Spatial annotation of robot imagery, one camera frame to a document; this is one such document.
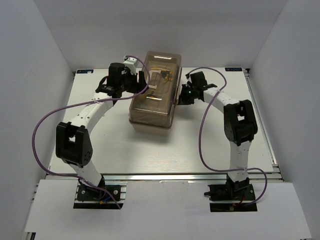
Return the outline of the long yellow black T-handle key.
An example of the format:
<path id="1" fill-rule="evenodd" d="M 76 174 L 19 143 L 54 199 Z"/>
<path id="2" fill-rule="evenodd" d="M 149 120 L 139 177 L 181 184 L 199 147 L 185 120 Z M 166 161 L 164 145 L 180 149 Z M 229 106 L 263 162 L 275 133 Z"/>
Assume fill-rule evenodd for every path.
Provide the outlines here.
<path id="1" fill-rule="evenodd" d="M 166 84 L 166 83 L 170 83 L 173 81 L 173 77 L 171 75 L 167 75 L 163 78 L 163 83 Z"/>

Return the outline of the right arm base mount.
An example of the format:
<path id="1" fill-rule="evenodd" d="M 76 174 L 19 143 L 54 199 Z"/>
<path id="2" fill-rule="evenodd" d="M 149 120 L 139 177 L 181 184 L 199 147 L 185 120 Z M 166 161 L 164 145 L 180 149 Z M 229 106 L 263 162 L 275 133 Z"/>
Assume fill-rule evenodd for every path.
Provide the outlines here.
<path id="1" fill-rule="evenodd" d="M 232 192 L 231 187 L 225 184 L 210 184 L 208 191 L 203 194 L 209 199 L 209 208 L 212 213 L 248 213 L 257 212 L 258 207 L 255 191 L 252 184 Z"/>

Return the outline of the beige plastic toolbox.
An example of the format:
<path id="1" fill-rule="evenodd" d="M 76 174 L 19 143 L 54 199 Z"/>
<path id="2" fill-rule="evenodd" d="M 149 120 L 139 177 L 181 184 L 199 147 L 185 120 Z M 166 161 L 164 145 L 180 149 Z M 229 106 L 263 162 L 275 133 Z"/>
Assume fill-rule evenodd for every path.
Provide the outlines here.
<path id="1" fill-rule="evenodd" d="M 182 56 L 148 51 L 144 60 L 148 90 L 129 107 L 129 122 L 137 132 L 168 135 L 174 121 L 182 73 Z"/>

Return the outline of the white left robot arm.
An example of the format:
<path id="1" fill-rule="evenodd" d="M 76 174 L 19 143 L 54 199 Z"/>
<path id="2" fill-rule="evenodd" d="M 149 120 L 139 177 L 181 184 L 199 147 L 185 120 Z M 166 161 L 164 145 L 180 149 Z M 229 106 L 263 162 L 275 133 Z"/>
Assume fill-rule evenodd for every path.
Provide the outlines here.
<path id="1" fill-rule="evenodd" d="M 111 63 L 108 75 L 103 77 L 95 90 L 91 103 L 69 122 L 56 127 L 55 154 L 73 168 L 81 184 L 88 186 L 88 193 L 99 200 L 105 196 L 103 176 L 93 164 L 93 147 L 90 135 L 96 124 L 122 97 L 124 92 L 138 94 L 146 89 L 143 71 L 137 71 L 138 60 L 127 57 L 123 63 Z"/>

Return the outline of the yellow black T-handle hex key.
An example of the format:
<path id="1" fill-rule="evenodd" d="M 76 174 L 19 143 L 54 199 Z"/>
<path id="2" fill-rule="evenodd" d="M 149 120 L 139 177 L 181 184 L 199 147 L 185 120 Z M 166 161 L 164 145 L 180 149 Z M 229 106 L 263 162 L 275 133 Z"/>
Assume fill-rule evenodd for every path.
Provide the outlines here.
<path id="1" fill-rule="evenodd" d="M 162 100 L 162 97 L 158 96 L 158 95 L 156 95 L 154 93 L 150 93 L 150 94 L 146 95 L 146 99 L 159 102 L 159 101 Z"/>

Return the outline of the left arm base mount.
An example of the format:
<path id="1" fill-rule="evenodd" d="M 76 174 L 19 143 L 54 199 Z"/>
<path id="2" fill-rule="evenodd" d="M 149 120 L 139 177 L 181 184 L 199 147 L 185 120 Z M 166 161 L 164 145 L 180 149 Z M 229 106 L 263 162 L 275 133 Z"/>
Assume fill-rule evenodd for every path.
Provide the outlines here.
<path id="1" fill-rule="evenodd" d="M 119 210 L 126 198 L 126 186 L 115 183 L 105 184 L 110 193 L 78 183 L 73 208 L 83 210 Z"/>

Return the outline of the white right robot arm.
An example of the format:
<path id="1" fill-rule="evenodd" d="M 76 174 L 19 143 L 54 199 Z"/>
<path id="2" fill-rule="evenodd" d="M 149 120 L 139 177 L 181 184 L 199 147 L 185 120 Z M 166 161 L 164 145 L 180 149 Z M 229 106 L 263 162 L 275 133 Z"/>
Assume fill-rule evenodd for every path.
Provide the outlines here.
<path id="1" fill-rule="evenodd" d="M 227 86 L 227 79 L 218 70 L 215 72 L 224 80 L 222 87 L 213 83 L 209 84 L 202 71 L 192 70 L 187 73 L 185 76 L 188 81 L 181 87 L 178 104 L 192 105 L 195 100 L 201 100 L 208 104 L 202 117 L 198 136 L 198 150 L 202 162 L 204 161 L 201 150 L 202 130 L 208 111 L 210 107 L 214 107 L 223 114 L 224 134 L 230 145 L 229 169 L 214 170 L 206 163 L 203 165 L 211 171 L 227 174 L 226 195 L 236 200 L 243 195 L 244 188 L 250 182 L 248 175 L 249 149 L 258 132 L 258 124 L 252 102 L 248 99 L 238 100 L 225 94 L 223 89 Z"/>

